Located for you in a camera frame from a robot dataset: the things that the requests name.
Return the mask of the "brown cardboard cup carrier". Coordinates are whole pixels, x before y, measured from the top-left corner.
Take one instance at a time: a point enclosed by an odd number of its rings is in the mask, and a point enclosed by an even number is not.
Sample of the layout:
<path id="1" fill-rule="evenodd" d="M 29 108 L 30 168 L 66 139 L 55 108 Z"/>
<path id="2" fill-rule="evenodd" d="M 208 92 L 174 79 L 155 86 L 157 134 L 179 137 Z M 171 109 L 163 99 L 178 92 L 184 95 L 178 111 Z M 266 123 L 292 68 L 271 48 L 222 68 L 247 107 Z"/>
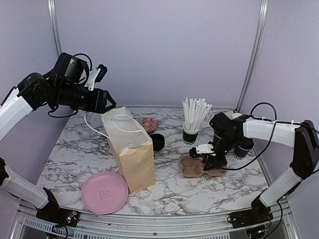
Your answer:
<path id="1" fill-rule="evenodd" d="M 200 158 L 184 157 L 179 163 L 179 171 L 185 178 L 200 178 L 201 176 L 222 177 L 227 174 L 225 169 L 204 170 L 205 164 Z"/>

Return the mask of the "black paper coffee cup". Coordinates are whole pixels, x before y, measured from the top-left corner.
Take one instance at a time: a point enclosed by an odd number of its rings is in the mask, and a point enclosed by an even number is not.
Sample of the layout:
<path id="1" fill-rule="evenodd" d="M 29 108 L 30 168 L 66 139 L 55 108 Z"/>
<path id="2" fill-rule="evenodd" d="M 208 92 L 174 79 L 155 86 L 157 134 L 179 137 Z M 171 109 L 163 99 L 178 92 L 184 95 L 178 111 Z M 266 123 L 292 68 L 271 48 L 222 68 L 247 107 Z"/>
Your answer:
<path id="1" fill-rule="evenodd" d="M 251 147 L 243 147 L 238 145 L 233 150 L 233 156 L 238 160 L 242 160 L 244 157 L 246 157 L 251 149 Z"/>
<path id="2" fill-rule="evenodd" d="M 213 143 L 217 143 L 221 139 L 221 135 L 215 133 L 213 137 Z"/>

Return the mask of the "brown paper bag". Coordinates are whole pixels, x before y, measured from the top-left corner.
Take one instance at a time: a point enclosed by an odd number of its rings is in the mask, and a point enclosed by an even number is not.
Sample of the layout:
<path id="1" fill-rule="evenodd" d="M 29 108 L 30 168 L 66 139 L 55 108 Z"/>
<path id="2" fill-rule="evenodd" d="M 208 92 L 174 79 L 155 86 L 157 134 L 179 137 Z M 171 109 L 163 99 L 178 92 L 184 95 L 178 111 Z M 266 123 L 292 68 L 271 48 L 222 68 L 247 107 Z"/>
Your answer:
<path id="1" fill-rule="evenodd" d="M 138 191 L 155 184 L 155 160 L 153 140 L 141 124 L 133 118 L 126 107 L 115 108 L 100 115 L 104 133 L 91 127 L 107 139 L 108 145 L 129 192 Z"/>

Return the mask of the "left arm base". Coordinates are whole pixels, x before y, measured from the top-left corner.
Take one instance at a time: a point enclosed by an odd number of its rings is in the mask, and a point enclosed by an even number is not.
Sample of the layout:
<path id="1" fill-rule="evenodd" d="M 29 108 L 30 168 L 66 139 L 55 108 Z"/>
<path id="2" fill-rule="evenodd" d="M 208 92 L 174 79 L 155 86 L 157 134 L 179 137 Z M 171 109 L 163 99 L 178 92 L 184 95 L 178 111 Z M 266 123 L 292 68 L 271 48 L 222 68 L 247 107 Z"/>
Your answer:
<path id="1" fill-rule="evenodd" d="M 48 203 L 42 209 L 37 209 L 36 217 L 45 221 L 57 223 L 61 226 L 76 227 L 79 219 L 79 212 L 61 208 L 53 193 L 43 187 L 48 196 Z"/>

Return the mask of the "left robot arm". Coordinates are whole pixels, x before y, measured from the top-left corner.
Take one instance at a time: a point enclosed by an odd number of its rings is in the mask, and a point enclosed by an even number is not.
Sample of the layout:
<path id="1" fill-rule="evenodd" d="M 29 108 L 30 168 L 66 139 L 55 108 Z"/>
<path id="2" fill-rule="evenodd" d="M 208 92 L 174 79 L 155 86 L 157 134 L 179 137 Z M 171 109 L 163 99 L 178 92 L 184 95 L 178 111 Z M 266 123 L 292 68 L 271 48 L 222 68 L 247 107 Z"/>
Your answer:
<path id="1" fill-rule="evenodd" d="M 26 116 L 48 105 L 51 115 L 59 106 L 104 114 L 116 107 L 107 90 L 95 88 L 107 73 L 104 65 L 93 68 L 92 61 L 80 59 L 81 54 L 61 53 L 52 70 L 42 75 L 31 73 L 14 86 L 0 105 L 0 137 L 6 135 Z M 0 161 L 0 188 L 31 203 L 51 221 L 63 217 L 54 195 L 14 173 L 2 159 Z"/>

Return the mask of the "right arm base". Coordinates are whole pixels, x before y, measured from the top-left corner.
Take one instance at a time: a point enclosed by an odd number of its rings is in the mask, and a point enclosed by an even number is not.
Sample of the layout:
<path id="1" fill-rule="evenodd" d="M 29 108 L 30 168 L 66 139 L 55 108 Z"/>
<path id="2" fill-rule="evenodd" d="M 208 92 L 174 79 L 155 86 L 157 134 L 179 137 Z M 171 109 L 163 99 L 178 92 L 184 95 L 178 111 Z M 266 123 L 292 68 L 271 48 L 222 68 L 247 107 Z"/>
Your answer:
<path id="1" fill-rule="evenodd" d="M 227 221 L 232 224 L 234 229 L 252 226 L 264 222 L 271 222 L 273 215 L 270 207 L 266 207 L 258 196 L 251 203 L 251 209 L 232 212 Z"/>

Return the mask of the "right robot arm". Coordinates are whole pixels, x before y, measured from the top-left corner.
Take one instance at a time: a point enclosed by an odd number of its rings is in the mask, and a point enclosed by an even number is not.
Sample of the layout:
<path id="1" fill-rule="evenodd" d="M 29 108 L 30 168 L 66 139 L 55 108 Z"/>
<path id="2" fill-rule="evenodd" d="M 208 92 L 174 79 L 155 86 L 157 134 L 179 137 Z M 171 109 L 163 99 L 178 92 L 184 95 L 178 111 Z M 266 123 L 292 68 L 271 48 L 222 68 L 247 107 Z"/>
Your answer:
<path id="1" fill-rule="evenodd" d="M 293 192 L 303 180 L 316 172 L 319 132 L 310 120 L 288 122 L 238 113 L 230 119 L 226 114 L 218 113 L 209 124 L 214 130 L 213 142 L 197 145 L 189 151 L 191 157 L 201 157 L 208 170 L 225 169 L 226 153 L 236 148 L 250 150 L 253 139 L 265 140 L 268 144 L 279 143 L 294 150 L 288 169 L 253 201 L 247 212 L 247 219 L 252 223 L 259 222 L 266 215 L 266 208 Z"/>

